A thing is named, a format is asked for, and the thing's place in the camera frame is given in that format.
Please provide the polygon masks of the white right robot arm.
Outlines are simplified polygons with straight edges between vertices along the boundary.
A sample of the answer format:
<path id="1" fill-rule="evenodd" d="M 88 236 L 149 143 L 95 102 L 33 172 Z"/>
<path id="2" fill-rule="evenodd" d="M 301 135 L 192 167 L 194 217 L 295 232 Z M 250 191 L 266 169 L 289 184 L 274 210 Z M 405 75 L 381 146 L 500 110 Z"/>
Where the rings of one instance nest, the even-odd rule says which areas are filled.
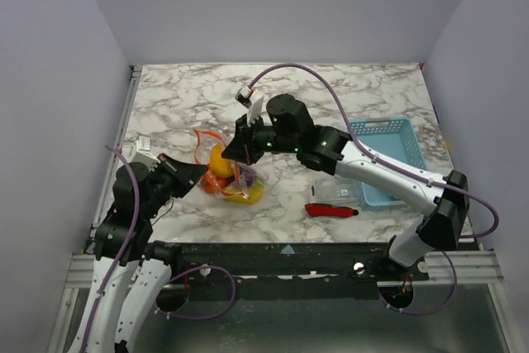
<path id="1" fill-rule="evenodd" d="M 355 142 L 335 127 L 319 126 L 306 105 L 290 94 L 268 101 L 270 125 L 259 115 L 261 105 L 252 104 L 236 120 L 235 135 L 223 150 L 223 158 L 253 165 L 266 152 L 294 154 L 309 169 L 366 183 L 421 213 L 418 221 L 390 241 L 387 255 L 379 262 L 386 278 L 401 279 L 433 250 L 457 248 L 469 211 L 464 174 L 418 169 Z"/>

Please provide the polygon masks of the yellow lemon squash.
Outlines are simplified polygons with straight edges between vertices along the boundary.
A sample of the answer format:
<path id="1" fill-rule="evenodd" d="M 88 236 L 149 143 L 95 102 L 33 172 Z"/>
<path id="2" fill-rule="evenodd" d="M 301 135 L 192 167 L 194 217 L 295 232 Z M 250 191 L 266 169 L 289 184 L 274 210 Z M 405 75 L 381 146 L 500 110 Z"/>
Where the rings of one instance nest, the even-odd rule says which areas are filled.
<path id="1" fill-rule="evenodd" d="M 248 194 L 246 197 L 243 197 L 240 194 L 233 196 L 226 196 L 224 198 L 225 202 L 236 203 L 243 205 L 253 205 L 258 203 L 265 195 L 265 180 L 261 177 L 258 177 L 255 182 L 248 188 Z"/>

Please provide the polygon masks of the clear zip bag orange zipper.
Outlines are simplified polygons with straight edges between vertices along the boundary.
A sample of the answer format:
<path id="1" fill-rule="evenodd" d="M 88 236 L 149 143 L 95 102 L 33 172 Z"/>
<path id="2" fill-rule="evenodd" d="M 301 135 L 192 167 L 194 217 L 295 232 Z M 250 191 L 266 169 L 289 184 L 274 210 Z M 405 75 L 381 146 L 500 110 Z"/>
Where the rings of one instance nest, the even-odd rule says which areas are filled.
<path id="1" fill-rule="evenodd" d="M 215 131 L 194 130 L 197 144 L 193 153 L 197 165 L 206 165 L 200 189 L 229 203 L 253 205 L 265 195 L 265 180 L 250 166 L 222 157 L 227 138 Z"/>

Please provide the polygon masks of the small yellow orange fruit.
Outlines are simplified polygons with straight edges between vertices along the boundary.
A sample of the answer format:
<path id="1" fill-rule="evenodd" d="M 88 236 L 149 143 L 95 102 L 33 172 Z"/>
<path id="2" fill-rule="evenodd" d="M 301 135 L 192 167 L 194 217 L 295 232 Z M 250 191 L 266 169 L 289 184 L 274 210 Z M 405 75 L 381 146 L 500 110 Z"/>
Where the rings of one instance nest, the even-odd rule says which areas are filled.
<path id="1" fill-rule="evenodd" d="M 210 152 L 209 167 L 218 177 L 229 178 L 234 175 L 232 164 L 229 160 L 222 157 L 222 144 L 215 144 Z"/>

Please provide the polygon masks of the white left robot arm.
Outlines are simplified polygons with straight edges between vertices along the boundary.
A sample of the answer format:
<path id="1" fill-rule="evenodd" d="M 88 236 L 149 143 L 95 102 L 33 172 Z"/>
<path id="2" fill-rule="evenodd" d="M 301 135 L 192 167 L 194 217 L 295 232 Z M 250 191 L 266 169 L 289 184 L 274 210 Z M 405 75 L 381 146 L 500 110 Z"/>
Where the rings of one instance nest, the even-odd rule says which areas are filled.
<path id="1" fill-rule="evenodd" d="M 156 297 L 183 273 L 182 251 L 150 242 L 152 219 L 182 198 L 207 166 L 165 154 L 124 161 L 112 186 L 113 202 L 95 233 L 88 300 L 72 352 L 130 352 Z"/>

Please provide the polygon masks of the purple onion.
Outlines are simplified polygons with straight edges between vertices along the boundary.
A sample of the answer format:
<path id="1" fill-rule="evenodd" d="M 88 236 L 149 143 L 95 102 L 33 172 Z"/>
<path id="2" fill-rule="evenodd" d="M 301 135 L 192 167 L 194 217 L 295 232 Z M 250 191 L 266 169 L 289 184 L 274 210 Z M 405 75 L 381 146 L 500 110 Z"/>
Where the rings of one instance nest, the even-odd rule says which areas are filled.
<path id="1" fill-rule="evenodd" d="M 250 188 L 258 178 L 257 172 L 247 165 L 238 165 L 239 183 L 242 189 Z"/>

